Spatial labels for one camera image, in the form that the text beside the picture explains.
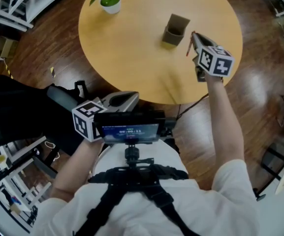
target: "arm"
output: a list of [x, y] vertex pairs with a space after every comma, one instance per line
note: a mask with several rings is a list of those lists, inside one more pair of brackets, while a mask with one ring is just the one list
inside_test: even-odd
[[101, 141], [84, 140], [54, 180], [51, 198], [69, 202], [75, 192], [85, 184], [101, 149]]
[[219, 77], [205, 75], [209, 91], [212, 132], [219, 168], [233, 159], [244, 160], [244, 138]]

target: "wooden floor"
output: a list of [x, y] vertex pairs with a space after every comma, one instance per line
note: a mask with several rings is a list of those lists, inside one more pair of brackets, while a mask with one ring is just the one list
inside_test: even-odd
[[[271, 178], [259, 164], [265, 149], [275, 139], [284, 137], [284, 129], [275, 120], [284, 111], [279, 100], [279, 94], [284, 94], [283, 32], [264, 0], [228, 1], [241, 24], [244, 49], [240, 67], [226, 90], [244, 133], [252, 185], [261, 188]], [[75, 81], [85, 80], [89, 92], [101, 97], [117, 90], [95, 72], [82, 51], [78, 17], [83, 2], [61, 0], [23, 34], [15, 57], [7, 61], [14, 79], [37, 88], [55, 83], [70, 89]], [[55, 79], [51, 67], [55, 69]], [[6, 74], [1, 62], [0, 74]], [[175, 116], [178, 111], [178, 106], [155, 108], [164, 109], [167, 116]], [[207, 99], [179, 120], [174, 135], [190, 177], [201, 188], [210, 189], [215, 151]], [[61, 168], [67, 159], [68, 156], [62, 156], [55, 167]], [[30, 182], [35, 182], [36, 174], [26, 175]]]

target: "person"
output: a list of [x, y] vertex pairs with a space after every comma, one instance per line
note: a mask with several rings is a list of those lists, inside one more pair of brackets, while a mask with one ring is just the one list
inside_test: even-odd
[[[109, 214], [97, 236], [256, 236], [259, 232], [258, 211], [244, 162], [244, 139], [239, 122], [219, 77], [206, 75], [211, 108], [212, 133], [216, 153], [216, 175], [212, 190], [201, 190], [194, 179], [160, 180], [173, 197], [173, 206], [185, 226], [183, 233], [145, 195], [125, 194]], [[151, 145], [137, 144], [140, 159], [153, 157], [156, 164], [187, 172], [179, 154], [159, 140]], [[89, 212], [101, 202], [108, 190], [106, 183], [87, 183], [89, 172], [97, 176], [115, 167], [125, 167], [124, 144], [102, 152], [101, 142], [84, 142], [59, 171], [50, 198], [38, 208], [33, 236], [77, 236], [82, 226], [96, 226]]]

